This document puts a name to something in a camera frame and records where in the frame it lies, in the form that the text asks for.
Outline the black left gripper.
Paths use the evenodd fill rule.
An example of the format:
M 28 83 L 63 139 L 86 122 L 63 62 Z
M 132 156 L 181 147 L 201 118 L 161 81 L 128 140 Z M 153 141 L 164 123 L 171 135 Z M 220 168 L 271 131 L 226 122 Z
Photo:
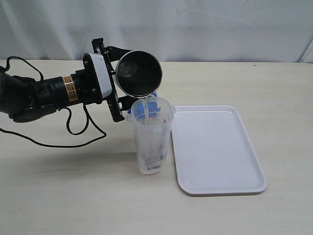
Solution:
M 123 121 L 122 111 L 131 109 L 135 98 L 131 96 L 117 97 L 112 75 L 111 62 L 120 60 L 132 50 L 108 46 L 104 47 L 104 39 L 93 39 L 93 53 L 83 56 L 84 69 L 77 71 L 79 99 L 86 105 L 107 102 L 114 122 Z

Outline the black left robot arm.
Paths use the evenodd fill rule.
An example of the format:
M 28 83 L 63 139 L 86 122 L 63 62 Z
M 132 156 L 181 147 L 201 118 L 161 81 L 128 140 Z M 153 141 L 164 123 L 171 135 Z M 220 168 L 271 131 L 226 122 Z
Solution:
M 0 111 L 17 123 L 30 122 L 62 108 L 106 101 L 114 122 L 124 120 L 118 103 L 111 62 L 121 59 L 127 49 L 105 47 L 103 39 L 92 41 L 93 53 L 83 57 L 83 69 L 73 74 L 37 81 L 31 77 L 8 75 L 10 56 L 0 69 Z

